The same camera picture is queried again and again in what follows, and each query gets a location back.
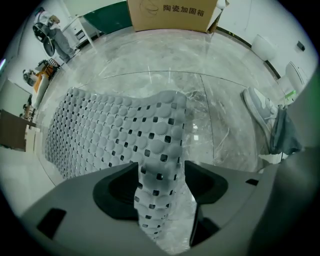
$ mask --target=orange object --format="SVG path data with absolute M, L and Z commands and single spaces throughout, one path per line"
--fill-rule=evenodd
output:
M 36 74 L 36 76 L 38 77 L 38 79 L 36 80 L 34 86 L 33 86 L 33 89 L 35 90 L 36 93 L 38 93 L 38 90 L 39 90 L 39 85 L 40 85 L 40 82 L 42 80 L 42 73 L 39 72 Z
M 42 69 L 42 72 L 50 76 L 54 72 L 54 66 L 51 64 L 48 64 Z

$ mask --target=cardboard box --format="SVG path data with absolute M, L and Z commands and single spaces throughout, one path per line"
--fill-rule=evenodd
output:
M 217 0 L 127 0 L 134 30 L 207 32 Z
M 223 10 L 229 5 L 229 2 L 227 0 L 224 0 L 225 1 L 225 4 L 219 4 L 219 1 L 214 9 L 214 12 L 212 14 L 212 18 L 211 18 L 211 21 L 210 21 L 210 25 L 207 29 L 207 33 L 208 34 L 213 34 L 216 29 L 217 29 L 217 26 L 218 26 L 218 21 L 221 17 L 221 14 L 223 12 Z

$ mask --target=green wall panel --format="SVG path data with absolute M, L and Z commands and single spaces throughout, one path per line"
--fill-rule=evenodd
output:
M 102 7 L 83 17 L 105 34 L 132 26 L 127 1 Z

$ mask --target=glossy floor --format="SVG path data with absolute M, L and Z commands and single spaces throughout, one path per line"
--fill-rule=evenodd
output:
M 53 78 L 37 112 L 36 155 L 55 185 L 63 181 L 43 150 L 53 113 L 68 88 L 134 98 L 176 90 L 188 98 L 183 160 L 256 172 L 263 167 L 259 154 L 266 152 L 266 142 L 241 93 L 255 87 L 279 103 L 283 93 L 275 84 L 262 60 L 225 35 L 122 29 L 98 38 L 94 48 L 83 48 Z M 178 200 L 171 213 L 170 235 L 159 240 L 172 254 L 188 248 L 194 218 L 195 202 L 185 183 L 180 191 L 185 200 Z

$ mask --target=person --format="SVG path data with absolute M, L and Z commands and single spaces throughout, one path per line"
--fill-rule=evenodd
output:
M 28 98 L 28 105 L 31 106 L 31 104 L 32 104 L 32 95 L 30 95 Z
M 256 88 L 248 87 L 242 95 L 247 109 L 264 132 L 270 154 L 291 155 L 302 150 L 295 126 L 287 114 L 289 106 L 276 106 Z
M 52 39 L 52 43 L 54 44 L 57 53 L 65 63 L 80 51 L 79 49 L 74 50 L 70 47 L 67 38 L 58 26 L 60 20 L 55 15 L 46 11 L 43 7 L 38 7 L 35 10 L 34 24 L 37 23 L 42 23 L 50 28 L 48 36 Z
M 34 86 L 34 84 L 37 82 L 38 77 L 36 76 L 36 73 L 29 69 L 27 70 L 23 70 L 22 72 L 23 74 L 23 80 L 30 86 Z

